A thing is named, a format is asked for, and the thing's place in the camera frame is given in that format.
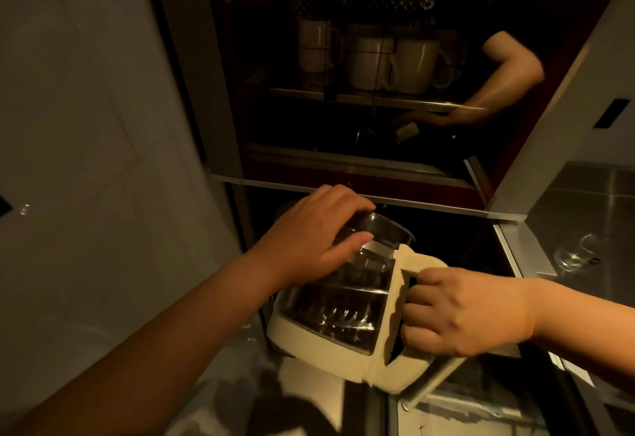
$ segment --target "white wall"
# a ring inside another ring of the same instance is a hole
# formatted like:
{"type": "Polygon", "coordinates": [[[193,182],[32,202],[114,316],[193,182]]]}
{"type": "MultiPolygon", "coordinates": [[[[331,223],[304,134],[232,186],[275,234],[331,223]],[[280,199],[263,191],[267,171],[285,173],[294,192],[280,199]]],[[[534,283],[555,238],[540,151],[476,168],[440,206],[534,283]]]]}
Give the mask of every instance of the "white wall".
{"type": "MultiPolygon", "coordinates": [[[[635,100],[635,92],[622,98],[635,100]]],[[[572,160],[635,167],[635,102],[627,105],[610,128],[591,130],[572,160]]]]}
{"type": "Polygon", "coordinates": [[[0,26],[0,194],[16,208],[0,218],[6,421],[239,245],[149,0],[0,0],[0,26]]]}

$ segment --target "mug handle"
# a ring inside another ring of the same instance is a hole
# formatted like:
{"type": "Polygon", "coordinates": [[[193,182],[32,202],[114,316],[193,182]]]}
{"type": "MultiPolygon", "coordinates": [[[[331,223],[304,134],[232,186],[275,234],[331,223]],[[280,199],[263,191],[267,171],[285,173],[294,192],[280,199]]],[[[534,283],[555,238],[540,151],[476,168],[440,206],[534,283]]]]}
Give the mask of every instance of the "mug handle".
{"type": "Polygon", "coordinates": [[[439,88],[439,89],[448,88],[454,81],[454,67],[451,66],[452,61],[449,59],[449,56],[446,54],[446,52],[444,52],[443,50],[439,48],[439,54],[441,55],[441,57],[443,58],[443,61],[449,68],[449,80],[446,83],[439,83],[435,81],[433,78],[431,83],[433,87],[435,88],[439,88]]]}
{"type": "Polygon", "coordinates": [[[386,90],[393,92],[399,83],[400,71],[397,66],[397,57],[392,53],[388,53],[388,59],[391,62],[393,71],[391,71],[388,79],[382,80],[382,84],[386,90]]]}
{"type": "Polygon", "coordinates": [[[344,60],[344,37],[342,36],[342,33],[340,33],[340,30],[338,30],[335,26],[330,25],[328,27],[328,34],[331,38],[331,46],[327,49],[327,51],[330,51],[333,48],[333,38],[337,37],[340,40],[340,59],[337,61],[337,63],[333,63],[330,56],[328,56],[326,59],[326,64],[329,66],[329,68],[335,68],[344,60]]]}

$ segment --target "white mug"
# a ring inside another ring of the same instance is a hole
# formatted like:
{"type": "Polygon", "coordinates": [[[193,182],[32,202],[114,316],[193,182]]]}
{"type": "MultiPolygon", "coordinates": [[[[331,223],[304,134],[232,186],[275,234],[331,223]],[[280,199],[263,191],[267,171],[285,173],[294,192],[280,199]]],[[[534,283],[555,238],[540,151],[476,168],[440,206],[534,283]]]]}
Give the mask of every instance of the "white mug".
{"type": "Polygon", "coordinates": [[[400,39],[395,53],[398,66],[395,89],[401,93],[421,95],[431,83],[436,88],[449,87],[454,79],[454,70],[450,71],[446,83],[438,83],[433,79],[439,56],[451,65],[448,55],[435,39],[400,39]]]}
{"type": "Polygon", "coordinates": [[[298,20],[298,65],[302,71],[317,73],[342,62],[343,50],[336,63],[331,60],[333,37],[337,37],[342,46],[342,35],[330,22],[298,20]]]}
{"type": "Polygon", "coordinates": [[[391,66],[397,71],[392,38],[360,36],[347,53],[346,75],[351,87],[360,90],[394,90],[397,73],[390,76],[391,66]]]}

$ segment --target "forearm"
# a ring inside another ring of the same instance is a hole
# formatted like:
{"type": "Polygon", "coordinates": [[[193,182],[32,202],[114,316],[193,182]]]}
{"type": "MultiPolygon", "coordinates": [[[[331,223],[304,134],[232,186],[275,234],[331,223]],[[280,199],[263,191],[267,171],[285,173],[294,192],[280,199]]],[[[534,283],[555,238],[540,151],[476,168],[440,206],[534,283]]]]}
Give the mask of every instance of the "forearm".
{"type": "Polygon", "coordinates": [[[542,66],[533,54],[528,52],[525,56],[509,59],[465,102],[466,106],[480,109],[457,108],[450,112],[448,124],[464,125],[484,121],[518,102],[543,78],[542,66]]]}
{"type": "Polygon", "coordinates": [[[608,382],[635,389],[635,309],[545,280],[525,281],[533,340],[608,382]]]}
{"type": "Polygon", "coordinates": [[[155,434],[275,290],[243,255],[29,413],[12,434],[155,434]]]}

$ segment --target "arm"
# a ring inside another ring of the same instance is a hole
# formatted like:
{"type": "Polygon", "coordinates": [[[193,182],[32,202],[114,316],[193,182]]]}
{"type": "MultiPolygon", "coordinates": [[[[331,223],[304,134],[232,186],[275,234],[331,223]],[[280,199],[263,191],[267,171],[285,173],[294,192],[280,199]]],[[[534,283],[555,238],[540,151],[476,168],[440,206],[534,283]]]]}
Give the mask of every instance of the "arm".
{"type": "Polygon", "coordinates": [[[434,354],[469,357],[531,339],[635,391],[635,309],[541,279],[428,269],[408,295],[402,336],[434,354]]]}
{"type": "Polygon", "coordinates": [[[214,355],[269,296],[325,276],[372,239],[361,232],[331,247],[353,213],[374,208],[343,186],[316,190],[254,248],[30,411],[10,434],[161,432],[214,355]]]}
{"type": "Polygon", "coordinates": [[[412,121],[423,121],[440,127],[478,123],[519,101],[531,87],[545,78],[542,64],[536,55],[507,31],[497,32],[485,41],[481,49],[499,67],[465,105],[484,110],[456,108],[447,116],[411,111],[399,118],[400,125],[412,121]]]}

